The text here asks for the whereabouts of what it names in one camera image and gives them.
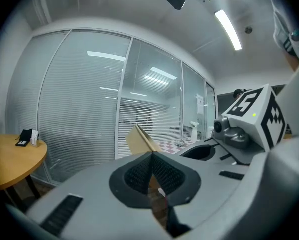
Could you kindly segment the white venetian blinds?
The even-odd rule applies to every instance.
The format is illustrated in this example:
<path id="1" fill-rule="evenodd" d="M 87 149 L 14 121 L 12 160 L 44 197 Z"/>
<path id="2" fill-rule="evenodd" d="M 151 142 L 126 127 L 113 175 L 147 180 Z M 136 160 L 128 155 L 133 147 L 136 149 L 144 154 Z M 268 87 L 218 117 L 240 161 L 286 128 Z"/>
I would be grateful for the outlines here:
<path id="1" fill-rule="evenodd" d="M 126 136 L 136 124 L 159 142 L 191 138 L 198 122 L 202 140 L 215 118 L 215 91 L 189 65 L 137 38 L 87 30 L 31 39 L 5 113 L 8 134 L 33 129 L 47 144 L 33 175 L 50 184 L 129 156 Z"/>

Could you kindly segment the black pouch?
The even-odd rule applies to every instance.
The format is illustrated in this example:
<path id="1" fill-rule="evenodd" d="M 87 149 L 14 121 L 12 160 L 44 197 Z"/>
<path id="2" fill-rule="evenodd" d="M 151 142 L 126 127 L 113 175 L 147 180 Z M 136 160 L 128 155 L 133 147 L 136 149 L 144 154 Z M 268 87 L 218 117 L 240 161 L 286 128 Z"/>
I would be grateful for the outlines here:
<path id="1" fill-rule="evenodd" d="M 39 132 L 34 129 L 24 129 L 19 136 L 19 140 L 30 142 L 33 136 L 37 136 L 37 138 L 39 138 Z"/>

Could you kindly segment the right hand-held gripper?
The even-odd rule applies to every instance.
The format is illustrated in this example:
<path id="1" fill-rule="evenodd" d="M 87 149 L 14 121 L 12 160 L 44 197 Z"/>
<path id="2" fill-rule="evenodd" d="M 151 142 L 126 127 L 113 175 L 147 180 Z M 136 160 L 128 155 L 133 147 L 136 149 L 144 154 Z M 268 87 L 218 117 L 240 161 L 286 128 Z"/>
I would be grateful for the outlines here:
<path id="1" fill-rule="evenodd" d="M 199 145 L 179 156 L 206 163 L 250 165 L 254 156 L 269 152 L 285 136 L 287 123 L 276 98 L 268 84 L 244 92 L 214 121 L 211 136 L 222 147 Z"/>

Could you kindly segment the yellow tray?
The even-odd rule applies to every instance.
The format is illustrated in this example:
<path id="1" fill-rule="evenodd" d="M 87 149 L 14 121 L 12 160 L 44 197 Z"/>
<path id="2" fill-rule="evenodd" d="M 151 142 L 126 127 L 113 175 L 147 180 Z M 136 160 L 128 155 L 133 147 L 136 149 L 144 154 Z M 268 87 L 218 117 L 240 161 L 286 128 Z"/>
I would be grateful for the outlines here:
<path id="1" fill-rule="evenodd" d="M 160 146 L 138 124 L 128 133 L 126 142 L 132 155 L 162 152 Z"/>

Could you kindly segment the pink white checkered tablecloth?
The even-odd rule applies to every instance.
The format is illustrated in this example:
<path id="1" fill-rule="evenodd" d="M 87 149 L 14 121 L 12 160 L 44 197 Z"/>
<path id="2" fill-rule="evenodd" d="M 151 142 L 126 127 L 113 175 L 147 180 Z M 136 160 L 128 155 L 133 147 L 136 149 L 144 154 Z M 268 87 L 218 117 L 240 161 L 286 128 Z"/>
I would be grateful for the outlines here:
<path id="1" fill-rule="evenodd" d="M 180 139 L 173 140 L 165 140 L 165 141 L 157 141 L 157 146 L 161 149 L 162 152 L 168 153 L 171 155 L 180 156 L 182 152 L 185 152 L 191 148 L 193 148 L 196 144 L 203 143 L 203 140 L 197 140 L 197 142 L 192 142 L 191 138 L 182 138 L 187 144 L 185 147 L 177 147 L 174 145 L 174 142 Z"/>

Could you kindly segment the clear card holder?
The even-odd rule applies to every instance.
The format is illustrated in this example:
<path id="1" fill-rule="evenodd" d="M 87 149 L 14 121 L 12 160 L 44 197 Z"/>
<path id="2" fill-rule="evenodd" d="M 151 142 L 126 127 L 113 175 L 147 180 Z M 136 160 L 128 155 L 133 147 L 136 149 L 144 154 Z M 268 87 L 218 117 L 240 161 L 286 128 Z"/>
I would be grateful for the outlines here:
<path id="1" fill-rule="evenodd" d="M 34 147 L 38 147 L 38 142 L 39 142 L 39 132 L 37 130 L 32 130 L 31 131 L 31 139 L 30 139 L 30 143 L 32 146 Z"/>

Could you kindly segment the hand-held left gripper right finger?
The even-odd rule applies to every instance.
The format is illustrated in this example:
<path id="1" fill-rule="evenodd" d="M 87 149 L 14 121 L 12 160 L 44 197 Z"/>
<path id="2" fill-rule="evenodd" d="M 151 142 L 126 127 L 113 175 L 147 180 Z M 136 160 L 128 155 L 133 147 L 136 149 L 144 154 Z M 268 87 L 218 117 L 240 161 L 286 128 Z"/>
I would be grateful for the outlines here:
<path id="1" fill-rule="evenodd" d="M 192 230 L 215 214 L 241 183 L 238 179 L 221 176 L 220 172 L 228 171 L 246 175 L 249 170 L 248 166 L 234 165 L 232 159 L 229 162 L 214 162 L 195 160 L 166 152 L 163 154 L 197 171 L 201 178 L 201 187 L 193 200 L 189 204 L 174 208 L 179 223 Z"/>

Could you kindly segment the round yellow wooden table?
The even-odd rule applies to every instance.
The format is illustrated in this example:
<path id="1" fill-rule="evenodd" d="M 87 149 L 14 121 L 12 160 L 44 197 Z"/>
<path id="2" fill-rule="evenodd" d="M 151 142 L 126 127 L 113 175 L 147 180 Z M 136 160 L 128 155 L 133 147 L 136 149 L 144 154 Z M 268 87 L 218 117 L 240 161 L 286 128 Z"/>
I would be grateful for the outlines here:
<path id="1" fill-rule="evenodd" d="M 15 134 L 0 134 L 0 194 L 10 198 L 24 212 L 27 207 L 14 185 L 26 180 L 34 197 L 41 197 L 31 174 L 45 161 L 48 146 L 43 140 L 39 140 L 37 146 L 28 144 L 26 147 L 19 147 L 16 146 L 17 140 L 18 136 Z"/>

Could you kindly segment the white paper notice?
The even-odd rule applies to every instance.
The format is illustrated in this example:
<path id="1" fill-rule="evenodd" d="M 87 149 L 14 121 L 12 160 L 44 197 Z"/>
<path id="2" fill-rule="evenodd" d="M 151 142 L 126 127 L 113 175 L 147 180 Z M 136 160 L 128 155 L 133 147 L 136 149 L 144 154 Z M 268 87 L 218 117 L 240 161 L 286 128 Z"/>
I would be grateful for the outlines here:
<path id="1" fill-rule="evenodd" d="M 197 114 L 204 115 L 205 114 L 205 104 L 204 104 L 204 97 L 197 94 Z"/>

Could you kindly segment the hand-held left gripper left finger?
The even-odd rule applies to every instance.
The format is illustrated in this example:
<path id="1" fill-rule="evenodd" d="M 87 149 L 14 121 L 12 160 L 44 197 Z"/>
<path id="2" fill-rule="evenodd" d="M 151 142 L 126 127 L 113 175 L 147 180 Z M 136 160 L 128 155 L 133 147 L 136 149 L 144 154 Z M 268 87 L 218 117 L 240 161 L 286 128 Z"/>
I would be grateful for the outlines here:
<path id="1" fill-rule="evenodd" d="M 83 199 L 62 231 L 65 240 L 168 240 L 151 209 L 129 208 L 110 190 L 110 176 L 139 158 L 131 155 L 87 168 L 40 198 L 26 215 L 41 224 L 68 195 Z"/>

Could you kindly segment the long ceiling light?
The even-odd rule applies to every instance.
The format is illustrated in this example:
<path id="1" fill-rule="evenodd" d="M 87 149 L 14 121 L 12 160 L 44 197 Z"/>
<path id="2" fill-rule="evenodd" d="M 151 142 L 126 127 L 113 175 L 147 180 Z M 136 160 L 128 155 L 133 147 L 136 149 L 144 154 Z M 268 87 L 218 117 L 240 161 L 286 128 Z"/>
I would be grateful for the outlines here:
<path id="1" fill-rule="evenodd" d="M 226 14 L 226 12 L 223 9 L 221 9 L 221 10 L 215 12 L 214 15 L 218 19 L 218 21 L 220 22 L 222 27 L 224 28 L 225 32 L 227 33 L 235 51 L 242 50 L 243 47 L 242 47 L 242 44 L 238 37 L 238 34 L 237 34 L 231 20 L 229 19 L 228 15 Z"/>

